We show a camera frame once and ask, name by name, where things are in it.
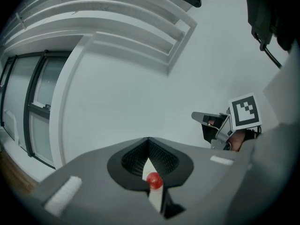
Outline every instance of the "black cable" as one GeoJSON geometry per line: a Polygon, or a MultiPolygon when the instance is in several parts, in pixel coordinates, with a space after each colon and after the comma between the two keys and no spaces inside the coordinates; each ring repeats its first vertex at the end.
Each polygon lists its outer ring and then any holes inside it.
{"type": "Polygon", "coordinates": [[[276,58],[270,53],[270,51],[265,47],[264,52],[268,55],[268,57],[275,63],[275,65],[280,69],[282,65],[277,61],[276,58]]]}

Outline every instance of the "window pane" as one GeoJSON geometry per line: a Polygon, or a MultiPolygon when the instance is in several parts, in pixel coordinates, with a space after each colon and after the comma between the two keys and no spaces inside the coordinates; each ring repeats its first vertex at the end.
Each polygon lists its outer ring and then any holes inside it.
{"type": "Polygon", "coordinates": [[[1,85],[4,85],[4,83],[5,83],[5,79],[8,75],[8,71],[9,71],[10,66],[11,66],[11,62],[8,63],[8,65],[7,65],[7,67],[4,71],[3,78],[2,78],[1,83],[0,83],[1,85]]]}
{"type": "Polygon", "coordinates": [[[49,137],[49,120],[30,112],[30,137],[35,155],[53,165],[49,137]]]}
{"type": "Polygon", "coordinates": [[[43,105],[51,105],[54,88],[67,58],[49,58],[40,75],[36,95],[37,101],[43,105]]]}
{"type": "Polygon", "coordinates": [[[23,129],[24,103],[31,75],[39,58],[40,57],[17,59],[10,75],[4,98],[4,111],[6,111],[3,117],[4,127],[10,131],[15,130],[14,123],[11,122],[14,116],[19,135],[19,144],[24,149],[26,149],[23,129]]]}

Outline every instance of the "wooden floor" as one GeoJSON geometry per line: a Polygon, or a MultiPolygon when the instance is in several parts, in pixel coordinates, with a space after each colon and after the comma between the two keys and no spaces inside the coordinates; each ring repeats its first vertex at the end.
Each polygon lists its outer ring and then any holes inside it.
{"type": "Polygon", "coordinates": [[[19,166],[10,158],[1,147],[0,152],[0,171],[7,184],[14,190],[18,190],[24,194],[29,194],[38,185],[19,166]]]}

